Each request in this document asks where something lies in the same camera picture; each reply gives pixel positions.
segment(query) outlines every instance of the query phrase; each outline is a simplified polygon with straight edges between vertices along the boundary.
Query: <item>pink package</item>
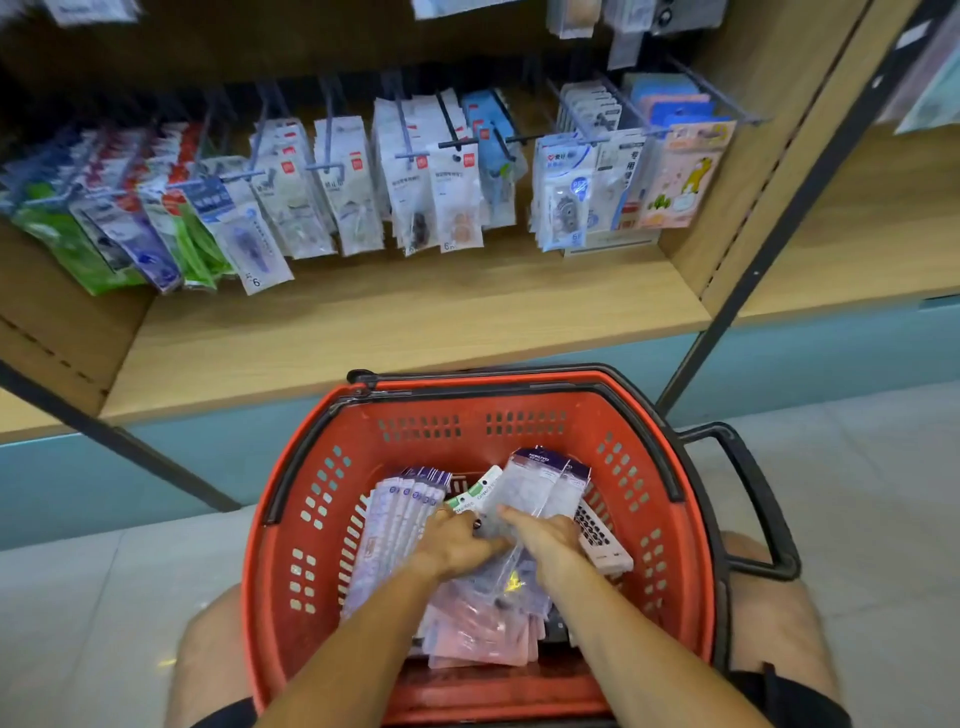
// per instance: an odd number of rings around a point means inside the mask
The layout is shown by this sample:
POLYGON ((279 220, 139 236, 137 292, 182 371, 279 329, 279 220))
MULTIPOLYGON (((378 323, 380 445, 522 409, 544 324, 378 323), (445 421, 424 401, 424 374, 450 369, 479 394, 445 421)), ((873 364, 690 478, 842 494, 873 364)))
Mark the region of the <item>pink package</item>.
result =
POLYGON ((644 195, 641 227, 685 228, 693 221, 735 127, 734 121, 670 127, 644 195))

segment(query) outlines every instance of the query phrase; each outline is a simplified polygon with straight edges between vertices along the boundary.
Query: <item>red shopping basket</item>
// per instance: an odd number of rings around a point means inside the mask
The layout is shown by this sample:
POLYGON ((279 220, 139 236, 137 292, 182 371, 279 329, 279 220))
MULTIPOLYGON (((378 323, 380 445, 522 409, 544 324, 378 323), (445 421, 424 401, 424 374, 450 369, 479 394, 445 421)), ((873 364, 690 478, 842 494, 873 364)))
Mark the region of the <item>red shopping basket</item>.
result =
MULTIPOLYGON (((602 365, 377 376, 351 372, 280 456, 257 508, 243 575, 253 697, 262 712, 337 628, 377 481, 411 465, 483 473, 544 445, 592 466, 588 503, 631 553, 622 593, 724 669, 729 569, 796 578, 800 560, 742 441, 715 423, 677 434, 602 365), (754 502, 773 565, 734 559, 683 444, 716 437, 754 502)), ((408 660, 386 724, 573 717, 609 711, 580 653, 527 667, 429 670, 408 660)))

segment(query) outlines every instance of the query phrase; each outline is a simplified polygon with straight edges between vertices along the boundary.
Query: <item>forearm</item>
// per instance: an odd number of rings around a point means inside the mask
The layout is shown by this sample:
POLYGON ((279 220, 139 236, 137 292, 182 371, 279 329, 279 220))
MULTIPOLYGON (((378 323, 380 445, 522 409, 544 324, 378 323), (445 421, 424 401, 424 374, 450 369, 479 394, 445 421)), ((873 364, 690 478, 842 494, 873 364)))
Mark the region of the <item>forearm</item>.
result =
POLYGON ((257 728, 374 728, 437 587, 411 559, 317 650, 257 728))
POLYGON ((565 552, 543 579, 624 728, 769 728, 743 695, 644 617, 586 559, 565 552))

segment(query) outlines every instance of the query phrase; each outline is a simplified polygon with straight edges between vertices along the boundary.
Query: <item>wooden panel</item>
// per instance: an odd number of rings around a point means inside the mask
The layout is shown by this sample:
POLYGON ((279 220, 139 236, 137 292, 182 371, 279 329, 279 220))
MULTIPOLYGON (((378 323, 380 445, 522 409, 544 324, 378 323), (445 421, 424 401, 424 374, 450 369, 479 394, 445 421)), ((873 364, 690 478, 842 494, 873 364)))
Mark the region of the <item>wooden panel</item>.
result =
POLYGON ((10 392, 0 389, 0 444, 62 435, 70 428, 10 392))
POLYGON ((740 312, 960 291, 960 128, 868 130, 740 312))
POLYGON ((916 5, 917 0, 873 0, 843 58, 704 292, 708 311, 716 314, 733 291, 916 5))
POLYGON ((152 290, 86 293, 40 243, 0 222, 0 358, 96 414, 152 290))
POLYGON ((482 250, 304 261, 253 297, 157 299, 103 416, 164 413, 322 392, 348 370, 437 370, 517 361, 700 330, 697 297, 656 247, 564 259, 519 229, 482 250))
POLYGON ((664 231, 660 247, 698 294, 733 242, 809 108, 867 0, 731 3, 695 66, 753 113, 741 126, 692 228, 664 231))
POLYGON ((141 0, 134 25, 63 30, 38 15, 0 34, 0 61, 34 92, 152 88, 379 70, 563 48, 545 0, 416 22, 406 0, 141 0))

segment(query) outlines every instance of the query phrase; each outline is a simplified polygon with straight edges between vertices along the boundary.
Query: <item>leg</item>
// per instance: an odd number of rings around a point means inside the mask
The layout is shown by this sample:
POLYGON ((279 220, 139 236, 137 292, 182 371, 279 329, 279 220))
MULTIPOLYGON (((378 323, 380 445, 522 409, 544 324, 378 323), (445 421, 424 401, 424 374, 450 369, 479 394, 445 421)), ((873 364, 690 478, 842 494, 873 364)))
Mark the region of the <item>leg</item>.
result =
POLYGON ((240 586, 190 620, 174 667, 165 728, 191 728, 252 695, 240 626, 240 586))
MULTIPOLYGON (((770 561, 767 547, 748 536, 728 531, 723 541, 731 554, 770 561)), ((731 592, 731 670, 762 672, 770 663, 780 677, 842 704, 820 615, 804 583, 732 573, 731 592)))

